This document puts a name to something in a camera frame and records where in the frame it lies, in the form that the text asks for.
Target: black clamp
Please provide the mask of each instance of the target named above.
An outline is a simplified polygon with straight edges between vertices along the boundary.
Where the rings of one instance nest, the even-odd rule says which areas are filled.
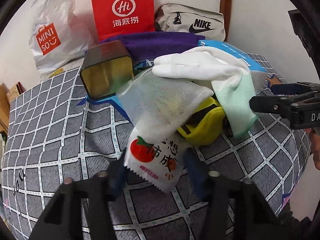
[[[251,179],[236,181],[209,171],[192,148],[185,150],[184,163],[196,196],[209,202],[200,239],[226,238],[229,199],[235,200],[234,239],[291,239],[289,228],[280,224]]]
[[[91,179],[64,179],[33,228],[29,240],[83,240],[81,200],[88,199],[88,225],[92,240],[116,240],[108,201],[115,201],[122,192],[128,169],[124,154],[112,161],[107,171]]]
[[[320,127],[320,84],[297,82],[273,85],[274,95],[255,96],[250,99],[250,108],[256,113],[279,114],[290,121],[294,130]]]

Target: yellow bag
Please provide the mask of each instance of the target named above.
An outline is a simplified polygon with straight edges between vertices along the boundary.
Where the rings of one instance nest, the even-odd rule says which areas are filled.
[[[225,116],[220,104],[209,97],[177,131],[194,146],[208,145],[222,133]]]

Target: screw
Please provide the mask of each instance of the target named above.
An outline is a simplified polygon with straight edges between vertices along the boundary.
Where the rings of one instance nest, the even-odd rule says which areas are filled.
[[[73,179],[72,178],[65,178],[63,180],[63,184],[71,184],[73,182]]]
[[[245,184],[252,184],[252,180],[249,179],[249,178],[244,178],[244,179],[243,179],[243,182],[244,182]]]
[[[219,177],[219,176],[220,176],[220,173],[217,172],[217,171],[209,171],[209,172],[208,172],[208,175],[209,175],[210,177]]]
[[[99,171],[99,172],[97,173],[97,176],[98,176],[99,178],[106,177],[106,176],[108,176],[108,173],[107,173],[106,171]]]

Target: purple cloth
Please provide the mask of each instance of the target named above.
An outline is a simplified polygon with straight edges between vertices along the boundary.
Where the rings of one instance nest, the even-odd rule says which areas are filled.
[[[120,40],[131,54],[133,60],[145,60],[159,56],[182,53],[198,46],[202,35],[180,32],[146,32],[117,35],[101,43]]]

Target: gray checkered blanket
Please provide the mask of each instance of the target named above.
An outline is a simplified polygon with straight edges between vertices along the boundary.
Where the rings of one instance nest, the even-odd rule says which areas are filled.
[[[281,77],[264,57],[249,54]],[[11,104],[9,137],[2,159],[4,211],[17,239],[28,239],[41,212],[64,178],[87,179],[118,158],[133,126],[108,103],[83,106],[86,96],[79,68],[51,78],[25,92]],[[269,95],[268,82],[263,91]],[[196,152],[211,170],[228,178],[250,177],[273,211],[299,180],[309,153],[305,132],[293,131],[287,120],[259,114],[241,139],[222,134]],[[199,239],[207,203],[193,194],[184,170],[175,189],[160,192],[130,172],[122,195],[109,203],[118,239]],[[90,239],[83,203],[83,234]],[[233,230],[233,202],[228,208],[228,230]]]

